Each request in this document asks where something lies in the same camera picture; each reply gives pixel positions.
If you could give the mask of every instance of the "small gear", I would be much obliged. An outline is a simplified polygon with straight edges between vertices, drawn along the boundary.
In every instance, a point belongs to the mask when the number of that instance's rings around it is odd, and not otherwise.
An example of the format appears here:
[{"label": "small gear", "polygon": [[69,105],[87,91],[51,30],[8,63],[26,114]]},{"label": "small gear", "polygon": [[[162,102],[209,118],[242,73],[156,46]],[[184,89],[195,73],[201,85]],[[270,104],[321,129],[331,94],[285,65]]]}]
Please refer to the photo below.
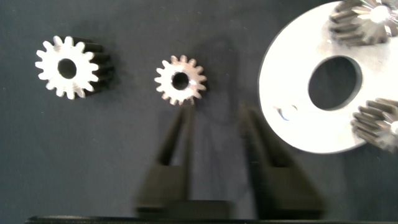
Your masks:
[{"label": "small gear", "polygon": [[367,101],[355,113],[353,131],[358,137],[380,147],[396,152],[398,150],[398,102],[378,98]]},{"label": "small gear", "polygon": [[157,68],[156,72],[160,77],[155,78],[155,82],[160,83],[156,88],[159,92],[164,92],[162,98],[168,100],[175,105],[176,102],[181,105],[184,100],[193,99],[193,97],[201,98],[200,90],[206,90],[201,83],[206,81],[204,75],[200,75],[203,71],[201,66],[197,66],[195,59],[187,62],[187,56],[182,55],[180,60],[176,56],[171,57],[171,63],[163,61],[164,69]]},{"label": "small gear", "polygon": [[75,37],[66,37],[62,41],[61,37],[55,36],[53,42],[54,45],[48,41],[43,43],[47,51],[37,51],[42,61],[35,65],[43,70],[39,78],[48,80],[47,89],[56,88],[57,96],[62,97],[66,92],[71,100],[75,99],[75,93],[84,98],[84,90],[95,90],[90,82],[99,86],[111,78],[108,71],[113,66],[109,64],[109,55],[102,53],[101,45]]},{"label": "small gear", "polygon": [[398,35],[397,0],[345,0],[330,16],[332,37],[347,45],[374,45]]}]

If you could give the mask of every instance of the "bevel gear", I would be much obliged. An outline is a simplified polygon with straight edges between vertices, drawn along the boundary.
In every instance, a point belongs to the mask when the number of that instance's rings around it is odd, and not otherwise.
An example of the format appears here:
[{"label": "bevel gear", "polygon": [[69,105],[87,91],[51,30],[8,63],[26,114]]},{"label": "bevel gear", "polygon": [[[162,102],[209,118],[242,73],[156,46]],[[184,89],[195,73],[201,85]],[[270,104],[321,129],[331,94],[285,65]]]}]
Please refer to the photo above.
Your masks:
[{"label": "bevel gear", "polygon": [[56,88],[57,96],[62,97],[66,92],[71,100],[75,98],[75,93],[84,98],[84,90],[95,90],[90,82],[98,83],[111,78],[108,70],[113,66],[108,63],[109,55],[102,53],[101,45],[75,37],[66,37],[62,41],[59,36],[53,38],[53,43],[43,43],[47,51],[37,51],[42,61],[35,65],[43,70],[39,78],[48,80],[47,89]]},{"label": "bevel gear", "polygon": [[396,152],[398,150],[398,102],[378,98],[367,101],[367,106],[359,107],[360,113],[352,125],[358,137],[380,147]]},{"label": "bevel gear", "polygon": [[347,45],[385,43],[398,35],[397,0],[345,0],[330,16],[332,37]]},{"label": "bevel gear", "polygon": [[160,83],[156,88],[159,92],[164,92],[162,98],[168,100],[175,105],[180,105],[184,100],[192,100],[193,97],[201,98],[199,91],[206,90],[201,83],[206,81],[204,75],[200,75],[203,71],[201,66],[197,66],[195,59],[187,61],[187,56],[182,55],[180,60],[176,56],[171,57],[171,63],[163,61],[164,69],[157,68],[156,72],[160,77],[155,78],[155,82]]}]

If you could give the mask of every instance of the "small hole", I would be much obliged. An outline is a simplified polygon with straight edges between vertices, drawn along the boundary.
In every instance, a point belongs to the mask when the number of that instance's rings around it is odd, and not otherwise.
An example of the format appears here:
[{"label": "small hole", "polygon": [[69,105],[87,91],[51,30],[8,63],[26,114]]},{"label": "small hole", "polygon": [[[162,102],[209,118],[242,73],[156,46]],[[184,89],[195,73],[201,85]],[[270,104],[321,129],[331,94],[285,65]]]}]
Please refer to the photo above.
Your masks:
[{"label": "small hole", "polygon": [[63,78],[71,79],[76,75],[76,65],[70,59],[62,59],[58,63],[58,71]]},{"label": "small hole", "polygon": [[184,90],[189,84],[188,75],[182,72],[176,73],[173,76],[172,84],[176,90]]},{"label": "small hole", "polygon": [[351,102],[361,84],[361,69],[353,59],[333,57],[321,63],[314,71],[308,93],[317,108],[337,110]]}]

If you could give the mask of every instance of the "gear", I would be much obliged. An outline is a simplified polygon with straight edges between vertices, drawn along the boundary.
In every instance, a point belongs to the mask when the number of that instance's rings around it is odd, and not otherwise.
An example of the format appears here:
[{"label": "gear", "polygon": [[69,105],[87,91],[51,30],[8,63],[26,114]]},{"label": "gear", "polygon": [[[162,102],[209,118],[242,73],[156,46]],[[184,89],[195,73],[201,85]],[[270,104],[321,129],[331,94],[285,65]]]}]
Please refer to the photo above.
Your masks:
[{"label": "gear", "polygon": [[367,101],[367,107],[359,107],[354,113],[353,131],[358,137],[380,147],[396,152],[398,150],[398,102],[378,98]]},{"label": "gear", "polygon": [[397,0],[345,0],[330,16],[332,37],[347,45],[374,45],[398,35]]},{"label": "gear", "polygon": [[42,61],[35,65],[43,70],[39,78],[48,80],[47,89],[56,88],[57,96],[62,97],[66,92],[71,100],[75,99],[75,93],[84,98],[84,90],[95,90],[90,82],[98,86],[111,78],[108,71],[113,66],[107,63],[109,55],[101,53],[101,45],[73,37],[66,37],[63,42],[59,36],[55,36],[53,42],[54,45],[48,41],[43,43],[47,51],[37,51]]},{"label": "gear", "polygon": [[200,75],[203,71],[201,66],[197,66],[195,59],[187,62],[187,56],[182,55],[180,61],[176,56],[171,57],[171,63],[163,61],[164,69],[157,68],[156,72],[160,77],[155,78],[155,82],[160,83],[156,88],[159,92],[164,92],[162,98],[168,100],[175,105],[176,102],[181,105],[184,100],[193,99],[193,97],[201,98],[200,90],[206,90],[201,83],[206,81],[204,75]]}]

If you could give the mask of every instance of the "plate center hole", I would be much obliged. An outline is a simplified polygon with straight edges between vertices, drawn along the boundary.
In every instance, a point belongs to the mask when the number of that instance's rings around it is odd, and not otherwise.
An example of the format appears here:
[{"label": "plate center hole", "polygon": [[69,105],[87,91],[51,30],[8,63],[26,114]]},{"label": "plate center hole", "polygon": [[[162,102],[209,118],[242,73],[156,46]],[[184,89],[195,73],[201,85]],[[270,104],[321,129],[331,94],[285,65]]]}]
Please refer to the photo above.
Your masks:
[{"label": "plate center hole", "polygon": [[70,59],[62,59],[58,62],[58,71],[63,78],[71,79],[76,75],[76,65]]},{"label": "plate center hole", "polygon": [[173,76],[173,87],[176,90],[184,90],[189,84],[188,75],[183,72],[178,72]]},{"label": "plate center hole", "polygon": [[308,93],[317,108],[337,110],[355,98],[361,84],[362,73],[358,63],[347,57],[333,57],[315,69]]}]

